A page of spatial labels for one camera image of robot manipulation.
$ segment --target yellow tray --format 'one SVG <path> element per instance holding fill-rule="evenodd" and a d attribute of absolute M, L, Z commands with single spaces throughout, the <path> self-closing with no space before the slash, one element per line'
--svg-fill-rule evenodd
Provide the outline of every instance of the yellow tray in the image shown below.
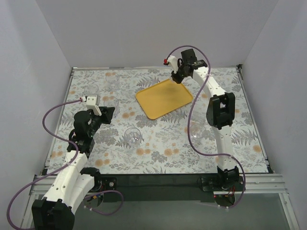
<path fill-rule="evenodd" d="M 135 97 L 149 119 L 157 119 L 193 100 L 183 84 L 169 79 L 137 92 Z"/>

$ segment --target black base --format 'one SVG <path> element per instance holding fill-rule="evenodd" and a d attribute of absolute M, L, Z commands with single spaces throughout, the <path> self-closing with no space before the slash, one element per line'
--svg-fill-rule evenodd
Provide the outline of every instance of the black base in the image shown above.
<path fill-rule="evenodd" d="M 125 201 L 199 200 L 215 202 L 214 191 L 223 191 L 216 173 L 210 174 L 108 174 L 100 175 L 106 190 L 116 189 Z M 234 183 L 242 191 L 243 179 Z M 105 194 L 104 202 L 117 202 L 117 194 Z"/>
<path fill-rule="evenodd" d="M 71 230 L 75 221 L 71 209 L 61 200 L 35 200 L 32 204 L 32 215 L 36 230 Z"/>

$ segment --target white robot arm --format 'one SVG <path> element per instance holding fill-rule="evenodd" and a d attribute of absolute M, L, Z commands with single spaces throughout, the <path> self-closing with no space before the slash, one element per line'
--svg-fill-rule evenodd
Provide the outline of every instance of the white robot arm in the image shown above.
<path fill-rule="evenodd" d="M 69 144 L 61 170 L 42 200 L 32 205 L 35 229 L 72 229 L 74 214 L 89 191 L 101 192 L 102 183 L 96 168 L 84 168 L 94 147 L 93 136 L 101 124 L 110 124 L 114 107 L 98 107 L 99 96 L 83 97 L 87 111 L 79 111 L 74 116 L 74 130 L 69 140 L 75 142 L 79 152 L 75 160 L 76 149 Z"/>
<path fill-rule="evenodd" d="M 174 56 L 170 56 L 167 59 L 167 61 L 165 61 L 166 64 L 171 65 L 173 69 L 172 80 L 175 81 L 176 83 L 181 83 L 185 77 L 191 76 L 200 86 L 202 86 L 208 74 L 207 64 L 203 60 L 197 60 L 193 49 L 183 51 L 181 52 L 181 54 L 182 54 L 182 59 L 181 58 L 177 59 Z M 210 103 L 208 106 L 216 106 L 216 104 L 213 105 L 213 103 L 215 102 L 219 102 L 218 109 L 221 110 L 224 109 L 226 106 L 228 106 L 227 103 L 225 103 L 224 101 L 224 99 L 227 100 L 228 93 L 216 82 L 216 80 L 213 77 L 210 76 L 208 78 L 208 81 L 205 87 L 203 88 L 203 91 L 210 98 Z M 231 112 L 231 114 L 227 115 L 226 118 L 228 122 L 224 124 L 219 124 L 219 125 L 213 124 L 213 121 L 211 120 L 210 117 L 208 117 L 208 112 L 207 112 L 207 120 L 209 124 L 212 126 L 216 139 L 217 153 L 227 153 L 230 154 L 231 156 L 233 155 L 232 140 L 231 140 L 231 125 L 232 125 L 232 120 L 234 119 L 234 109 L 235 109 L 234 99 L 235 98 L 233 95 L 233 106 L 232 106 L 233 111 Z M 223 172 L 229 172 L 235 169 L 236 177 L 239 177 L 235 160 L 233 160 L 229 156 L 218 156 L 218 158 L 219 158 L 217 164 L 218 170 Z"/>

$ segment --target transparent cup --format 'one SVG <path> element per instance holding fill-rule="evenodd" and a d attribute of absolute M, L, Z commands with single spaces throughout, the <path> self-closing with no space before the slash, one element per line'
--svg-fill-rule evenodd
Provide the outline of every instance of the transparent cup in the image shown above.
<path fill-rule="evenodd" d="M 190 137 L 193 144 L 198 144 L 204 138 L 205 126 L 201 124 L 192 124 L 190 126 Z"/>
<path fill-rule="evenodd" d="M 113 113 L 113 118 L 116 118 L 118 114 L 120 113 L 120 108 L 119 108 L 119 101 L 116 97 L 108 97 L 107 100 L 104 101 L 104 106 L 106 107 L 114 107 L 114 113 Z"/>
<path fill-rule="evenodd" d="M 99 88 L 96 84 L 87 85 L 84 89 L 85 96 L 99 95 Z"/>
<path fill-rule="evenodd" d="M 135 127 L 128 128 L 125 131 L 124 139 L 130 145 L 130 147 L 136 148 L 141 142 L 141 132 Z"/>
<path fill-rule="evenodd" d="M 197 111 L 193 111 L 191 116 L 191 125 L 200 124 L 201 126 L 204 126 L 206 122 L 207 118 L 205 113 L 199 113 Z"/>
<path fill-rule="evenodd" d="M 119 90 L 119 75 L 116 73 L 110 73 L 106 76 L 106 81 L 108 82 L 109 88 L 113 91 Z"/>

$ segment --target floral patterned surface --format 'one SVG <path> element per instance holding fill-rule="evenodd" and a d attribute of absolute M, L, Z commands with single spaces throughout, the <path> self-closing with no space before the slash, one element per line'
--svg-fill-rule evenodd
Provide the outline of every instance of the floral patterned surface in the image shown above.
<path fill-rule="evenodd" d="M 101 103 L 116 97 L 120 112 L 110 125 L 102 125 L 94 136 L 95 146 L 86 167 L 96 167 L 101 173 L 215 173 L 217 158 L 203 157 L 189 146 L 187 120 L 191 103 L 156 120 L 147 118 L 138 104 L 135 93 L 168 79 L 170 69 L 76 70 L 67 101 L 83 96 L 86 85 L 99 87 Z M 106 76 L 120 77 L 119 90 L 113 90 Z M 248 110 L 235 68 L 212 69 L 212 76 L 228 92 L 236 96 L 236 117 L 232 126 L 234 156 L 247 173 L 267 172 L 253 121 Z M 186 78 L 183 84 L 195 96 L 199 85 Z M 216 153 L 211 127 L 205 121 L 208 97 L 202 93 L 194 107 L 192 120 L 205 125 L 206 131 L 196 147 L 206 153 Z M 68 137 L 73 129 L 73 116 L 86 110 L 85 103 L 67 105 L 64 109 L 58 135 Z M 142 133 L 141 144 L 130 148 L 124 141 L 124 132 L 137 127 Z M 48 171 L 59 168 L 64 161 L 67 143 L 56 140 Z"/>

